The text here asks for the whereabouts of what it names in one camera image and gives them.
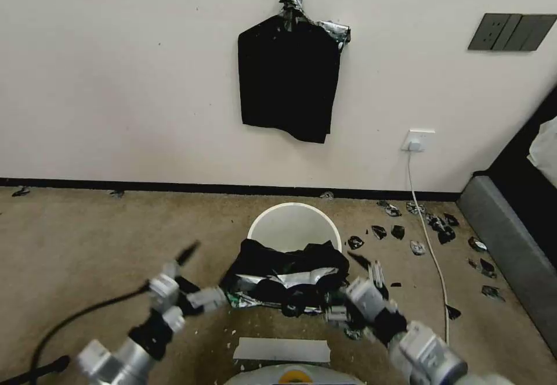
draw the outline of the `wall light switch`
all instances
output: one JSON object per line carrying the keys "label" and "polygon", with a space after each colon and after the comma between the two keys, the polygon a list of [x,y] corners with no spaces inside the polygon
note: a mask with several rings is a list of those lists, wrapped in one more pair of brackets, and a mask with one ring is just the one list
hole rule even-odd
{"label": "wall light switch", "polygon": [[555,23],[557,15],[486,13],[469,50],[535,51]]}
{"label": "wall light switch", "polygon": [[413,151],[425,151],[431,145],[434,135],[434,129],[410,129],[400,149],[408,151],[410,143],[419,143],[419,149]]}

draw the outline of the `white power cord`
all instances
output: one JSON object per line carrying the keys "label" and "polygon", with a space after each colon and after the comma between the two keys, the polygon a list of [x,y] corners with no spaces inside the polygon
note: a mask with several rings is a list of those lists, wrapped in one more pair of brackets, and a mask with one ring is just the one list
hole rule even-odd
{"label": "white power cord", "polygon": [[425,239],[428,241],[429,252],[431,253],[431,257],[433,257],[433,262],[435,263],[435,267],[437,268],[437,273],[439,274],[439,279],[441,279],[441,288],[443,289],[443,309],[445,312],[445,343],[449,344],[449,309],[447,308],[447,288],[445,287],[445,279],[443,277],[443,273],[441,272],[441,267],[439,267],[439,262],[437,262],[437,258],[435,257],[435,253],[433,252],[433,247],[431,247],[431,241],[429,240],[428,230],[425,226],[424,217],[422,216],[422,212],[419,210],[418,200],[416,199],[416,193],[414,192],[414,188],[412,186],[412,175],[410,172],[410,159],[412,158],[412,151],[408,151],[408,180],[410,181],[410,190],[412,191],[412,198],[414,198],[414,204],[416,205],[416,209],[418,210],[418,215],[420,220],[422,221],[422,227],[424,229]]}

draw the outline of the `black baseboard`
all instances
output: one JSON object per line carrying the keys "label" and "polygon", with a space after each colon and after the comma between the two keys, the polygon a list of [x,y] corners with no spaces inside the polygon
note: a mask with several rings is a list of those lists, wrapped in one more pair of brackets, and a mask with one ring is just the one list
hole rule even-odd
{"label": "black baseboard", "polygon": [[[330,191],[335,197],[350,199],[411,200],[407,190],[366,190],[332,188],[290,188],[282,186],[204,185],[197,183],[113,182],[65,179],[0,178],[0,186],[29,186],[35,188],[146,190],[149,192],[227,193],[231,195],[280,195],[317,197]],[[460,192],[416,192],[424,201],[455,202]]]}

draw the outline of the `cable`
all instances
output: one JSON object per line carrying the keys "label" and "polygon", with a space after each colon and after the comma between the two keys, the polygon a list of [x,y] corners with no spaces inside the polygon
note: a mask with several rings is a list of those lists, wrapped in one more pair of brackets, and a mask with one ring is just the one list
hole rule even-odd
{"label": "cable", "polygon": [[37,369],[37,366],[39,365],[39,360],[41,359],[42,351],[44,350],[44,348],[46,347],[46,345],[48,344],[50,339],[58,331],[62,330],[65,326],[67,326],[72,321],[78,319],[82,315],[88,314],[90,312],[99,310],[99,309],[104,308],[104,307],[108,307],[109,305],[113,305],[113,304],[120,303],[122,301],[129,300],[130,298],[133,298],[137,295],[141,295],[141,294],[143,294],[147,291],[149,291],[149,281],[147,281],[146,283],[141,285],[141,287],[139,289],[137,289],[133,292],[130,292],[126,295],[121,295],[119,297],[112,298],[112,299],[109,299],[109,300],[106,300],[106,301],[102,301],[102,302],[100,302],[98,304],[95,304],[95,305],[91,305],[90,307],[87,307],[84,310],[81,310],[80,312],[76,312],[74,315],[71,315],[70,317],[62,320],[58,325],[56,325],[52,330],[50,330],[46,334],[46,336],[41,340],[41,342],[39,343],[39,345],[37,346],[37,348],[33,352],[33,357],[31,358],[31,368],[29,369],[29,375],[30,375],[29,383],[31,385],[37,385],[36,369]]}
{"label": "cable", "polygon": [[435,267],[437,268],[437,273],[439,274],[439,279],[441,279],[441,288],[443,289],[443,309],[445,312],[445,343],[449,344],[449,309],[447,308],[447,288],[445,287],[445,279],[443,277],[443,273],[441,272],[441,267],[439,267],[439,262],[435,257],[435,253],[433,252],[433,247],[431,247],[431,241],[429,240],[428,230],[425,227],[424,217],[422,216],[422,212],[419,210],[418,200],[416,199],[416,193],[414,192],[414,188],[412,186],[412,175],[410,172],[410,159],[412,158],[412,151],[408,151],[408,180],[410,181],[410,190],[412,191],[412,198],[414,198],[414,204],[416,205],[416,209],[418,210],[418,215],[420,220],[422,221],[422,227],[424,229],[425,239],[428,241],[429,252],[431,253],[431,257],[433,257],[433,262],[435,263]]}

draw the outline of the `black cable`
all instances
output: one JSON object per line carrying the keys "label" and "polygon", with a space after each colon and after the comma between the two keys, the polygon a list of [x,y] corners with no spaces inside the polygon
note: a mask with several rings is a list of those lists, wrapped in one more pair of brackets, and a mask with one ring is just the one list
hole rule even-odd
{"label": "black cable", "polygon": [[88,314],[90,312],[99,310],[99,309],[104,308],[104,307],[108,307],[109,305],[113,305],[113,304],[120,303],[122,301],[129,300],[130,298],[133,298],[137,295],[141,295],[141,294],[143,294],[147,291],[149,291],[149,281],[145,282],[145,284],[141,285],[141,287],[139,289],[135,290],[134,292],[130,292],[126,295],[121,295],[119,297],[112,298],[112,299],[109,299],[109,300],[106,300],[106,301],[102,301],[102,302],[100,302],[98,304],[95,304],[95,305],[91,305],[90,307],[85,308],[84,310],[81,310],[80,312],[76,312],[74,315],[66,318],[63,321],[61,321],[57,326],[55,326],[52,330],[50,330],[48,332],[48,334],[41,340],[41,342],[39,343],[39,345],[37,346],[37,348],[33,352],[33,357],[31,358],[31,368],[29,369],[29,375],[30,375],[29,383],[31,385],[37,385],[37,376],[35,374],[35,371],[36,371],[36,369],[39,365],[39,360],[41,359],[42,351],[44,350],[44,348],[48,344],[49,340],[58,331],[60,331],[62,328],[67,326],[72,321],[78,319],[82,315]]}

